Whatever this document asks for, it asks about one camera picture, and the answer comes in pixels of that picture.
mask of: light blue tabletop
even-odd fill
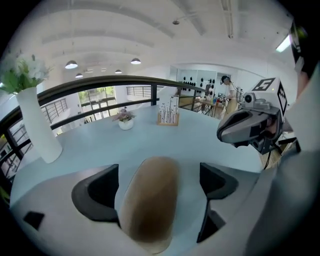
[[[187,249],[188,241],[194,246],[198,236],[194,230],[200,230],[206,208],[206,196],[199,183],[200,163],[256,173],[262,170],[262,163],[253,147],[235,148],[220,142],[216,135],[219,120],[180,108],[178,126],[160,126],[156,124],[157,110],[158,106],[134,110],[136,118],[131,130],[121,130],[117,121],[112,122],[112,117],[108,117],[59,135],[63,151],[50,164],[32,149],[24,156],[14,179],[10,206],[42,181],[88,168],[119,164],[119,189],[115,197],[118,211],[139,165],[152,156],[167,156],[178,162],[180,180],[172,231],[174,239],[165,252],[175,255],[179,247]]]

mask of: white flower pot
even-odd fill
[[[52,163],[60,156],[62,147],[39,106],[37,88],[32,87],[19,92],[16,99],[33,147],[46,163]]]
[[[119,126],[124,131],[130,130],[134,126],[134,120],[130,119],[129,121],[126,121],[126,122],[119,121]]]

